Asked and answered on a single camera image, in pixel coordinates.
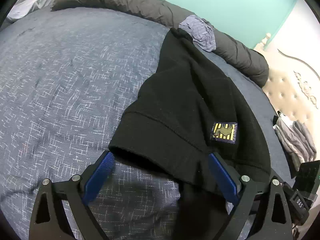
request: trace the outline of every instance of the metal pin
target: metal pin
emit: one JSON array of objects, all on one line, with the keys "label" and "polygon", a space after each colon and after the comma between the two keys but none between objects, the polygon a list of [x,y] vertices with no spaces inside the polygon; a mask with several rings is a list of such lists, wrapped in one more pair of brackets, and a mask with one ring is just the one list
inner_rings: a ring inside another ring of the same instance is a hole
[{"label": "metal pin", "polygon": [[243,175],[241,179],[245,182],[248,182],[250,180],[250,178],[247,175]]},{"label": "metal pin", "polygon": [[44,180],[42,181],[42,184],[43,184],[43,185],[48,185],[48,184],[49,184],[49,182],[50,182],[50,180],[49,180],[49,179],[44,179]]},{"label": "metal pin", "polygon": [[273,179],[272,183],[273,183],[273,185],[276,185],[276,186],[278,186],[280,184],[279,180],[277,180],[277,179]]},{"label": "metal pin", "polygon": [[76,175],[73,175],[72,178],[71,178],[73,181],[78,181],[80,179],[80,175],[76,174]]}]

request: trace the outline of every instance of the tufted headboard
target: tufted headboard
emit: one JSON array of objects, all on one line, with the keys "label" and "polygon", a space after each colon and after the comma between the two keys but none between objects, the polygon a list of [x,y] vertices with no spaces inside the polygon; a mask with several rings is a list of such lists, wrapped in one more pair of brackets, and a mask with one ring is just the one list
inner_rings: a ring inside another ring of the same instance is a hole
[{"label": "tufted headboard", "polygon": [[269,77],[262,89],[276,111],[306,124],[316,144],[317,160],[320,160],[320,76],[312,66],[294,55],[286,55],[277,48],[264,50],[270,36],[267,33],[254,48],[269,65]]}]

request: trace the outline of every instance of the white wall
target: white wall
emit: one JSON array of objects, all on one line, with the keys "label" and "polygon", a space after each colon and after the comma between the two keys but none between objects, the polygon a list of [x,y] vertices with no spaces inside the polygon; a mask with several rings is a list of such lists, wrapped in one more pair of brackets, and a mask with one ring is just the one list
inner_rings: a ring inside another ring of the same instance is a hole
[{"label": "white wall", "polygon": [[279,49],[299,58],[320,74],[320,23],[304,0],[297,0],[292,12],[266,51]]}]

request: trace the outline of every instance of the rolled gray comforter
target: rolled gray comforter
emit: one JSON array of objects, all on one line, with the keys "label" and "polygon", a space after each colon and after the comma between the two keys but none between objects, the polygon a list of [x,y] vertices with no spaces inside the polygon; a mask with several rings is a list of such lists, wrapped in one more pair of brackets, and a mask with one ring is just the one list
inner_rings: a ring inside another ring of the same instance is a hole
[{"label": "rolled gray comforter", "polygon": [[[169,3],[165,0],[54,0],[53,10],[75,7],[97,7],[118,10],[144,19],[160,23],[166,27],[178,28],[179,24],[193,12]],[[218,31],[208,21],[202,19],[208,28],[212,28],[215,42],[213,53],[222,57],[227,63],[248,76],[258,86],[263,87],[269,74],[268,63],[258,52],[247,48],[241,42]],[[194,41],[199,33],[193,35]]]}]

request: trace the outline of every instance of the logo patch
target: logo patch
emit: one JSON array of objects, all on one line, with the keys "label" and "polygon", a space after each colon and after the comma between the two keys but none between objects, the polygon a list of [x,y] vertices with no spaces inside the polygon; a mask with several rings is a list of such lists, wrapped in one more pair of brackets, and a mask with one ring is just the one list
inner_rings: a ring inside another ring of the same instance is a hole
[{"label": "logo patch", "polygon": [[212,127],[212,139],[227,143],[236,143],[238,124],[236,122],[215,122]]}]

